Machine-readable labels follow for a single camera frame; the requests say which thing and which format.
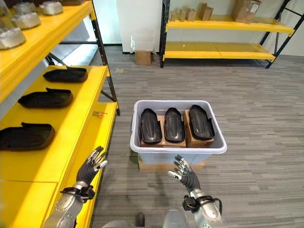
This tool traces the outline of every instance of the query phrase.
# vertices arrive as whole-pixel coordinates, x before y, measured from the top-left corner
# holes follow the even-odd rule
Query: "plastic storage bin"
[[[181,114],[185,110],[190,109],[192,105],[201,106],[208,115],[208,118],[212,118],[212,124],[215,132],[214,142],[209,148],[153,148],[153,147],[141,147],[141,131],[140,131],[140,117],[145,108],[150,108],[157,115],[165,115],[166,111],[170,107],[175,107]],[[131,137],[130,137],[131,149],[138,153],[139,157],[144,163],[156,164],[156,163],[173,163],[174,157],[180,154],[187,159],[191,164],[201,163],[204,159],[212,154],[224,153],[227,150],[227,144],[223,137],[223,134],[219,128],[218,122],[214,116],[212,108],[207,101],[198,100],[140,100],[134,105]]]

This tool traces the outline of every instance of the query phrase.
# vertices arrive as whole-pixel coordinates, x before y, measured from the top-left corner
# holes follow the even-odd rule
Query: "small cardboard box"
[[[261,3],[261,0],[237,0],[232,13],[233,20],[251,23]]]
[[[195,9],[188,9],[187,11],[187,20],[188,21],[194,21],[196,17],[196,11]]]
[[[135,63],[137,65],[151,65],[151,52],[150,51],[135,51]]]
[[[185,110],[182,117],[183,120],[185,121],[186,145],[188,148],[206,148],[209,147],[214,142],[214,139],[202,141],[192,136],[192,132],[190,129],[189,110]]]
[[[187,8],[182,8],[180,10],[179,20],[180,21],[185,21],[186,16],[187,16]]]
[[[208,7],[206,3],[202,4],[200,6],[199,18],[201,20],[210,20],[212,12],[213,12],[213,8],[212,7]]]
[[[176,12],[175,11],[170,13],[169,20],[170,21],[175,21],[176,20]]]
[[[186,148],[186,140],[180,142],[180,143],[171,143],[166,141],[165,139],[165,130],[164,130],[164,124],[165,124],[165,116],[164,115],[158,115],[157,120],[161,122],[161,133],[162,133],[162,140],[161,142],[157,144],[145,144],[143,142],[143,139],[141,141],[142,147],[178,147],[178,148]]]

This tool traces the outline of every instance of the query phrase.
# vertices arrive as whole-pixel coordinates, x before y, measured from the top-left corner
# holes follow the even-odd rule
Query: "white paper label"
[[[250,13],[256,13],[257,9],[258,9],[259,5],[254,4],[250,10]]]

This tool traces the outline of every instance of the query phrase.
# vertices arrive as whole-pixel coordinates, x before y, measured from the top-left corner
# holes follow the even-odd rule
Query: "white wall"
[[[94,0],[96,16],[104,44],[121,44],[115,0]]]
[[[171,0],[170,9],[175,7],[188,6],[197,8],[201,0]],[[231,14],[234,0],[209,0],[214,7],[214,14]],[[283,0],[264,0],[256,16],[273,18],[279,10]],[[130,49],[130,36],[132,32],[143,29],[152,29],[155,33],[157,43],[159,43],[160,24],[162,16],[161,0],[117,0],[117,10],[120,20],[121,37],[123,51]],[[288,7],[299,13],[304,12],[304,0],[292,0]],[[294,26],[299,17],[288,11],[282,15],[282,22],[289,26]],[[168,41],[214,41],[214,42],[244,42],[259,43],[264,32],[259,31],[229,31],[229,30],[204,30],[204,29],[170,29],[167,34]],[[273,52],[275,43],[275,33],[271,33],[264,47]],[[287,34],[280,34],[279,45],[287,37]],[[293,36],[289,44],[281,54],[304,56],[304,23]]]
[[[120,34],[123,51],[130,51],[131,35],[152,31],[159,49],[162,0],[117,0]]]

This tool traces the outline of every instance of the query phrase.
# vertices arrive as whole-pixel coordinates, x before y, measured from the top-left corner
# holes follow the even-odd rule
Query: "robot finger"
[[[180,160],[182,160],[182,157],[178,154],[178,155],[175,156],[175,159],[180,161]]]
[[[94,170],[98,171],[99,169],[103,168],[104,166],[106,166],[108,163],[107,160],[104,160],[102,162],[99,162],[98,164],[94,165]]]
[[[191,168],[190,164],[187,162],[187,160],[183,158],[182,161],[184,162],[186,169],[188,171],[192,172],[192,168]]]
[[[184,167],[177,161],[174,161],[174,164],[181,170],[183,171],[184,170]]]
[[[101,160],[102,158],[103,158],[102,156],[98,157],[98,158],[94,161],[94,166],[97,165],[97,164],[99,164],[99,163],[100,163],[100,160]]]
[[[183,173],[181,172],[181,170],[179,170],[178,168],[174,168],[174,171],[175,171],[176,173],[178,173],[179,175],[183,175]]]
[[[175,172],[172,172],[172,171],[169,171],[168,172],[168,175],[171,176],[171,177],[174,177],[175,179],[181,181],[181,176]]]
[[[97,148],[95,149],[96,153],[92,156],[92,162],[94,163],[95,160],[97,159],[98,155],[100,154],[100,152],[103,150],[104,148],[99,146],[98,150]]]
[[[92,153],[90,154],[90,156],[87,158],[87,163],[91,162],[92,160],[95,159],[96,156],[99,155],[100,151],[97,150],[97,149],[98,149],[98,147],[97,147],[95,150],[93,150],[93,152],[92,152]]]

